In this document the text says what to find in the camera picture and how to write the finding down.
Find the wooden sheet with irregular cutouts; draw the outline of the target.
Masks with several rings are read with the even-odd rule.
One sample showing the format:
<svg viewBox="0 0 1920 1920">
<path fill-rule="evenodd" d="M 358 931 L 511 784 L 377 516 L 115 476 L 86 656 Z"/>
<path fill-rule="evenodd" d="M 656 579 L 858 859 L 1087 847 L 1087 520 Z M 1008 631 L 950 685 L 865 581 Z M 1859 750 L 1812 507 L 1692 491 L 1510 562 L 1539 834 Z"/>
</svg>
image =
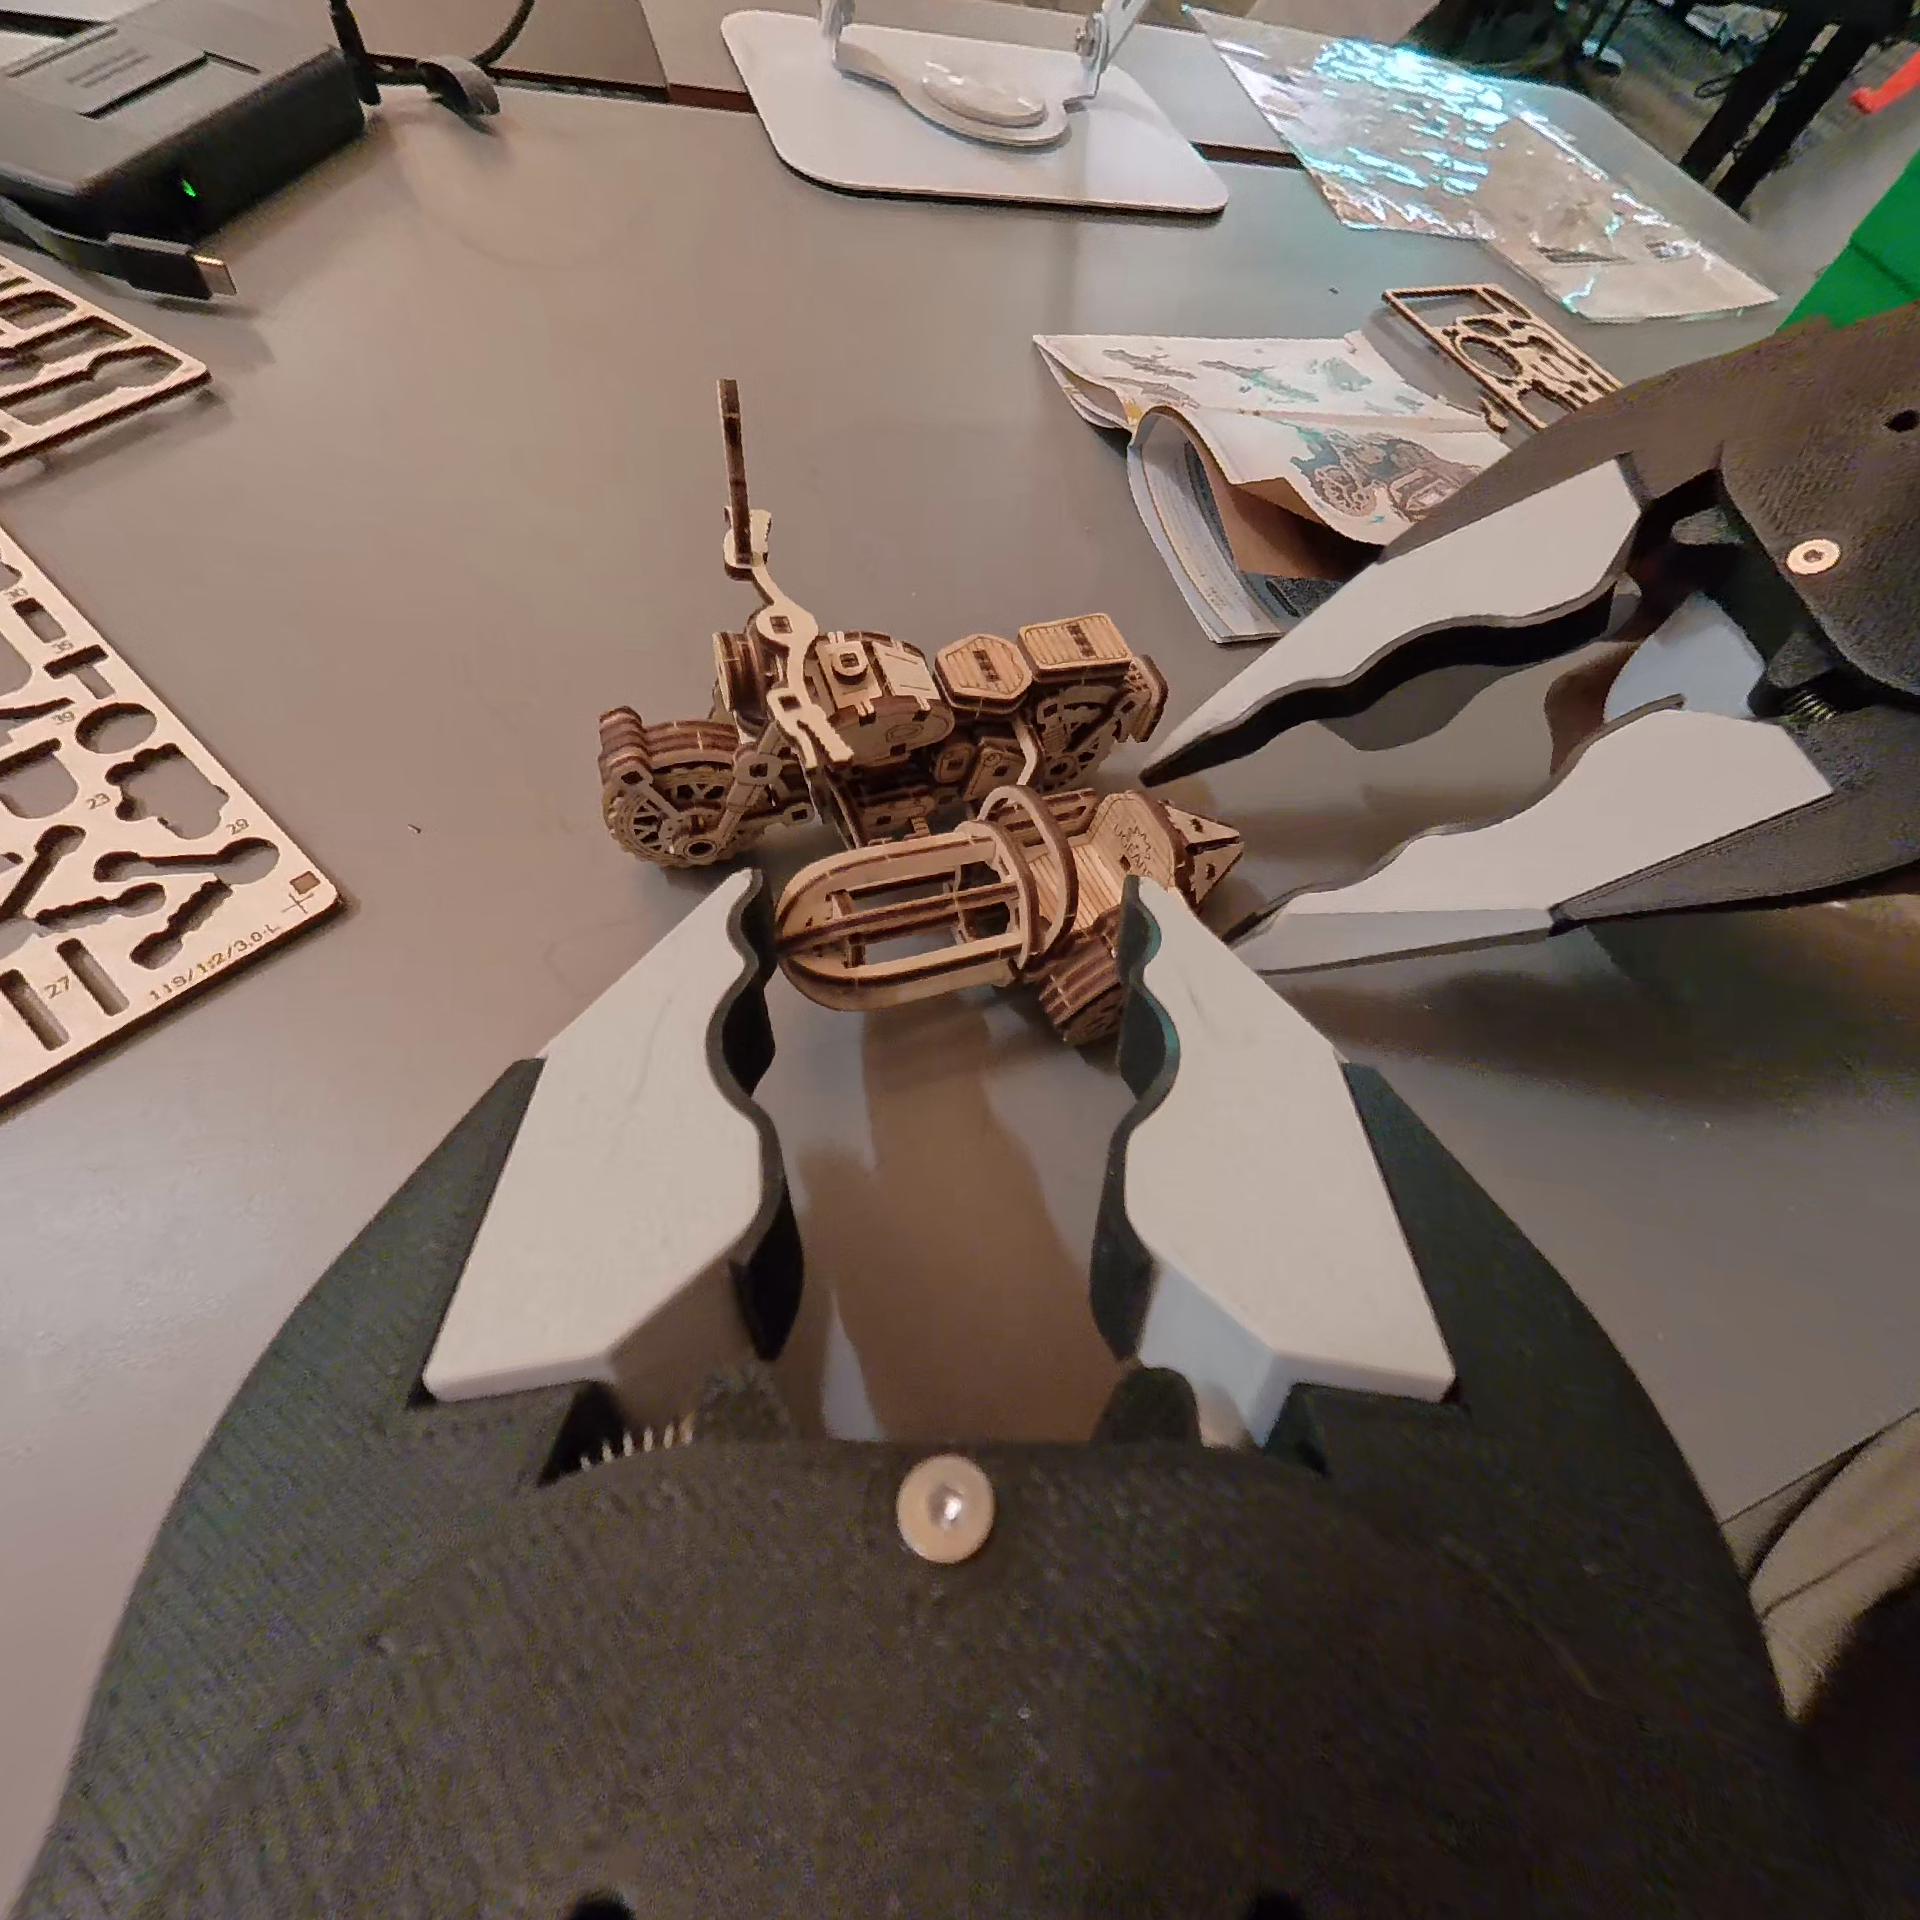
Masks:
<svg viewBox="0 0 1920 1920">
<path fill-rule="evenodd" d="M 1620 379 L 1505 288 L 1443 283 L 1383 293 L 1387 314 L 1473 379 L 1483 420 L 1547 429 L 1604 400 Z"/>
</svg>

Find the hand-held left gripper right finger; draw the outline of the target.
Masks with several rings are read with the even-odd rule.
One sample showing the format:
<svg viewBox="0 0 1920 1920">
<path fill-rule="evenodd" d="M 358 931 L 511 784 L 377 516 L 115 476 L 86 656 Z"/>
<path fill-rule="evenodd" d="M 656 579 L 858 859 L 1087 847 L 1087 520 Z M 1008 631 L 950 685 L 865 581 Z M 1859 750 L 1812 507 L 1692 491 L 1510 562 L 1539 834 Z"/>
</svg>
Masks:
<svg viewBox="0 0 1920 1920">
<path fill-rule="evenodd" d="M 1299 1384 L 1443 1402 L 1456 1367 L 1337 1050 L 1154 879 L 1127 883 L 1121 979 L 1112 1350 L 1182 1379 L 1214 1447 L 1262 1445 Z"/>
</svg>

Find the green plastic bin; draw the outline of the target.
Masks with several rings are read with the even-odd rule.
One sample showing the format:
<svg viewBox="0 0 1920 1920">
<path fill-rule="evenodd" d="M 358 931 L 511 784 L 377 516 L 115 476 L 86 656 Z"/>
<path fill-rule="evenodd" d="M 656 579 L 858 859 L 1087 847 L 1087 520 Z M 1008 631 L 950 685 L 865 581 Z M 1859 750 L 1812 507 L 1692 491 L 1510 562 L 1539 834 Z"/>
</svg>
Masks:
<svg viewBox="0 0 1920 1920">
<path fill-rule="evenodd" d="M 1862 226 L 1816 278 L 1784 330 L 1836 326 L 1919 301 L 1919 160 L 1888 187 Z"/>
</svg>

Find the illustrated instruction booklet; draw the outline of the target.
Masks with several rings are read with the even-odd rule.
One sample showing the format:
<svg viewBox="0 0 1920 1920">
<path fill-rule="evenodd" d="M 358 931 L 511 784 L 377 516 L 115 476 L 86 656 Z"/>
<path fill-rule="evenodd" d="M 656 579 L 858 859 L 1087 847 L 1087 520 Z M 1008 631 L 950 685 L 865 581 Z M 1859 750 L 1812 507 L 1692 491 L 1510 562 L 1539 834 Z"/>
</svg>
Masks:
<svg viewBox="0 0 1920 1920">
<path fill-rule="evenodd" d="M 1220 644 L 1287 632 L 1505 454 L 1359 332 L 1033 344 L 1081 419 L 1127 434 L 1143 526 Z"/>
</svg>

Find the black electronics box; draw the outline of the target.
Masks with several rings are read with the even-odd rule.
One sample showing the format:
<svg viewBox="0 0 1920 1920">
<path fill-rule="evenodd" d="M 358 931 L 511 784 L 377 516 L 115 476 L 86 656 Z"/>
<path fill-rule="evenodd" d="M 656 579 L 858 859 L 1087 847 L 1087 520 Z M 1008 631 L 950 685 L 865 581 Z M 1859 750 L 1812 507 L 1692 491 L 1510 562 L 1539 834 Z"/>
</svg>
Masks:
<svg viewBox="0 0 1920 1920">
<path fill-rule="evenodd" d="M 6 54 L 6 200 L 198 243 L 366 133 L 322 12 L 160 2 Z"/>
</svg>

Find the clear plastic bag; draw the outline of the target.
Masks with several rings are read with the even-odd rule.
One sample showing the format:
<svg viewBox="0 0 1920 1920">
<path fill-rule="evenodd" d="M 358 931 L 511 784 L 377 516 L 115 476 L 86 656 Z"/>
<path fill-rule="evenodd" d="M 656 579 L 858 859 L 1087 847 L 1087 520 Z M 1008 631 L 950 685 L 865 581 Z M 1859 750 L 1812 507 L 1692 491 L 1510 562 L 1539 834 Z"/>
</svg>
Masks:
<svg viewBox="0 0 1920 1920">
<path fill-rule="evenodd" d="M 1777 304 L 1744 220 L 1584 94 L 1188 7 L 1340 222 L 1470 239 L 1594 322 Z"/>
</svg>

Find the wooden motorcycle sidecar model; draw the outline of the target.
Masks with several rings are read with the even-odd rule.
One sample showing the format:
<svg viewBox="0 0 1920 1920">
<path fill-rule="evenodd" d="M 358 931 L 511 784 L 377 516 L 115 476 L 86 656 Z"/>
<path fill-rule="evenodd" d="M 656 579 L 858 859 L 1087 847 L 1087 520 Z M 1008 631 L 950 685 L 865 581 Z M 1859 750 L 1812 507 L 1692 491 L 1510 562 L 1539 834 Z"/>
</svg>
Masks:
<svg viewBox="0 0 1920 1920">
<path fill-rule="evenodd" d="M 716 386 L 728 452 L 726 568 L 760 604 L 714 637 L 707 717 L 599 717 L 603 820 L 634 858 L 698 870 L 769 830 L 826 823 L 841 847 L 776 906 L 776 958 L 838 1013 L 1028 990 L 1072 1046 L 1121 1022 L 1131 877 L 1201 906 L 1241 834 L 1142 788 L 1089 779 L 1148 741 L 1168 685 L 1100 612 L 971 632 L 928 656 L 831 631 L 774 574 L 753 504 L 737 381 Z"/>
</svg>

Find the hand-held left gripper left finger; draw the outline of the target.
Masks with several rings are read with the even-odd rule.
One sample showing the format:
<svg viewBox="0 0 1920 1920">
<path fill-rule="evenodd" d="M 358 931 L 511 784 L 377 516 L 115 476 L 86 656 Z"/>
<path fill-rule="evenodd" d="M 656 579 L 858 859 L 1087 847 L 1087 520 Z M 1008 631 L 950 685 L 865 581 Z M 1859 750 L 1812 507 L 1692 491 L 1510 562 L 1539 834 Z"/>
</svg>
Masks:
<svg viewBox="0 0 1920 1920">
<path fill-rule="evenodd" d="M 785 1350 L 806 1262 L 754 1098 L 771 944 L 740 870 L 545 1046 L 424 1370 L 436 1402 L 601 1383 L 665 1421 L 719 1370 Z"/>
</svg>

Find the wooden sheet with rectangular cutouts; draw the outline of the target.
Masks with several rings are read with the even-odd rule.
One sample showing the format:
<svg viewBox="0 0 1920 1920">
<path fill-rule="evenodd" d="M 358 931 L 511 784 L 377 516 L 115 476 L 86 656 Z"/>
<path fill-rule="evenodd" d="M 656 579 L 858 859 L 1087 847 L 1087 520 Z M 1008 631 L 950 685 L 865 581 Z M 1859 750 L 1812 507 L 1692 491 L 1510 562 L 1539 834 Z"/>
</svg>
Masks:
<svg viewBox="0 0 1920 1920">
<path fill-rule="evenodd" d="M 3 261 L 3 466 L 203 389 L 209 368 Z"/>
</svg>

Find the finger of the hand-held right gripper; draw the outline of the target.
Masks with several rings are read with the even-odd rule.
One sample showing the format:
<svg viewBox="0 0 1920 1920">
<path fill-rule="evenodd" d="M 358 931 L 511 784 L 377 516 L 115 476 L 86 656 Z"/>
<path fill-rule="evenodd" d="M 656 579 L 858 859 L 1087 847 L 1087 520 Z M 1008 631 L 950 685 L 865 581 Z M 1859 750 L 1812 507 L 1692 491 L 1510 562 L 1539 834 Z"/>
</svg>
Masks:
<svg viewBox="0 0 1920 1920">
<path fill-rule="evenodd" d="M 1786 726 L 1656 706 L 1599 731 L 1536 803 L 1308 887 L 1232 949 L 1256 972 L 1297 974 L 1546 938 L 1556 906 L 1828 796 Z"/>
<path fill-rule="evenodd" d="M 1607 462 L 1380 559 L 1188 714 L 1143 781 L 1201 775 L 1280 731 L 1368 711 L 1431 670 L 1418 650 L 1438 632 L 1530 631 L 1591 605 L 1640 520 L 1638 491 Z"/>
</svg>

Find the wooden sheet with round cutouts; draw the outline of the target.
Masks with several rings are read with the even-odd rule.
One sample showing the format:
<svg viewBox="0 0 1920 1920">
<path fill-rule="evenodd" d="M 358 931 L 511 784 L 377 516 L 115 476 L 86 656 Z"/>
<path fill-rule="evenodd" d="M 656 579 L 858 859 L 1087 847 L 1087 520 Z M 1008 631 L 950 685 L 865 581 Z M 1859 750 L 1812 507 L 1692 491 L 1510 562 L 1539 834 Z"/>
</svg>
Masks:
<svg viewBox="0 0 1920 1920">
<path fill-rule="evenodd" d="M 11 534 L 3 574 L 11 1107 L 344 900 Z"/>
</svg>

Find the tablet stand with base plate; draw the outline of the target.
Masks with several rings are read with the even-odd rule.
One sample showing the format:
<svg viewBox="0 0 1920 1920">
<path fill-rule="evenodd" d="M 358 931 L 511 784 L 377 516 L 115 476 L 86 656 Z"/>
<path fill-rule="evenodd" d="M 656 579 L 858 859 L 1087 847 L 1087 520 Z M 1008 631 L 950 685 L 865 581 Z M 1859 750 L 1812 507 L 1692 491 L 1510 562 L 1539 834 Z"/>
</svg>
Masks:
<svg viewBox="0 0 1920 1920">
<path fill-rule="evenodd" d="M 785 165 L 858 195 L 1214 218 L 1227 184 L 1127 72 L 1143 4 L 1103 4 L 1071 50 L 745 8 L 723 39 Z"/>
</svg>

